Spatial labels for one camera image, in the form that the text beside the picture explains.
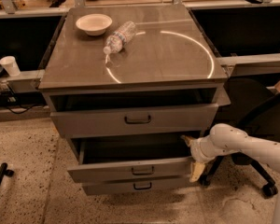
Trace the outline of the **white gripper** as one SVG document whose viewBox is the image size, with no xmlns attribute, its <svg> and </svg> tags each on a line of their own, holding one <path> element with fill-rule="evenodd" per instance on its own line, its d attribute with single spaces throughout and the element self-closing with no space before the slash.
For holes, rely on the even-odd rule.
<svg viewBox="0 0 280 224">
<path fill-rule="evenodd" d="M 199 180 L 205 169 L 205 163 L 217 156 L 229 155 L 233 151 L 232 140 L 223 136 L 207 135 L 194 139 L 191 136 L 182 135 L 181 139 L 190 148 L 191 156 L 196 160 L 190 164 L 189 181 L 191 183 Z"/>
</svg>

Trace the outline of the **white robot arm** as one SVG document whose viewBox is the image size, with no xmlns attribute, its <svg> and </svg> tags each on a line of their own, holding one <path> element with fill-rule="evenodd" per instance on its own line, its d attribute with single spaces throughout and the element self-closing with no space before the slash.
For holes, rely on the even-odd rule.
<svg viewBox="0 0 280 224">
<path fill-rule="evenodd" d="M 190 182 L 196 182 L 208 162 L 218 156 L 241 152 L 280 173 L 280 143 L 249 136 L 245 131 L 228 124 L 213 126 L 206 137 L 195 139 L 182 135 L 193 161 L 190 163 Z M 272 224 L 280 224 L 280 193 L 274 208 Z"/>
</svg>

